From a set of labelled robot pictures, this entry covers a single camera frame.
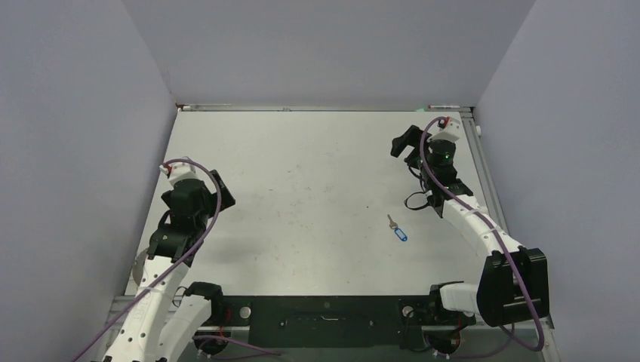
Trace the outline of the perforated metal keyring disc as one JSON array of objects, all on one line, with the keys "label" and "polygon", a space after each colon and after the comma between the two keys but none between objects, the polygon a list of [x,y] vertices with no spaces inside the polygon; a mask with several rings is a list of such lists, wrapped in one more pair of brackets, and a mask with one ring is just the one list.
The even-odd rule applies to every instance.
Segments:
[{"label": "perforated metal keyring disc", "polygon": [[134,260],[133,267],[131,269],[131,277],[137,286],[140,285],[143,278],[143,269],[145,261],[147,259],[147,251],[148,249],[145,248],[137,254]]}]

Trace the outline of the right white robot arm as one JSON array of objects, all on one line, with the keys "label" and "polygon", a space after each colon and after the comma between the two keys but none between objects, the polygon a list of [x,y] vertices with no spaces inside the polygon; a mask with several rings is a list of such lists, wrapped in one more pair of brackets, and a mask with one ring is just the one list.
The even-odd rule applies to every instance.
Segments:
[{"label": "right white robot arm", "polygon": [[460,138],[457,126],[441,123],[434,134],[410,126],[392,140],[397,158],[407,148],[409,168],[420,171],[427,206],[452,225],[482,261],[477,284],[453,281],[430,289],[426,312],[444,323],[456,312],[479,316],[491,327],[549,316],[549,279],[545,254],[510,237],[488,213],[454,166]]}]

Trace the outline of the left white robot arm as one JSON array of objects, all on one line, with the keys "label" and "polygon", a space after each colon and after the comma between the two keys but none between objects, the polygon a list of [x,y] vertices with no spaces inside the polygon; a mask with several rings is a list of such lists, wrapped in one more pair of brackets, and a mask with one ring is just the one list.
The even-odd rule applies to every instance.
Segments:
[{"label": "left white robot arm", "polygon": [[104,361],[176,361],[203,323],[216,324],[225,313],[221,287],[208,282],[192,283],[186,301],[175,312],[171,306],[212,225],[235,199],[216,170],[206,173],[213,191],[190,164],[162,170],[171,185],[161,196],[167,210],[150,236],[136,295]]}]

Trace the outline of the aluminium frame rail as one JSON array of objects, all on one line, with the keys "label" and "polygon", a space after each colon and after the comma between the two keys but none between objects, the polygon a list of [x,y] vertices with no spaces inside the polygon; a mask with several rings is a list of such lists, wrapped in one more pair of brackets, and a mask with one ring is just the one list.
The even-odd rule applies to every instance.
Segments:
[{"label": "aluminium frame rail", "polygon": [[[478,125],[475,122],[472,109],[463,108],[460,111],[460,119],[465,132],[467,147],[462,149],[461,155],[456,158],[456,165],[461,165],[461,176],[465,183],[474,191],[478,202],[488,209],[491,218],[502,229],[509,233],[506,217],[494,185],[488,166],[488,159],[482,148],[481,137],[478,133]],[[474,250],[464,241],[456,242],[461,270],[458,272],[463,279],[469,282],[477,282],[480,278],[482,261]]]}]

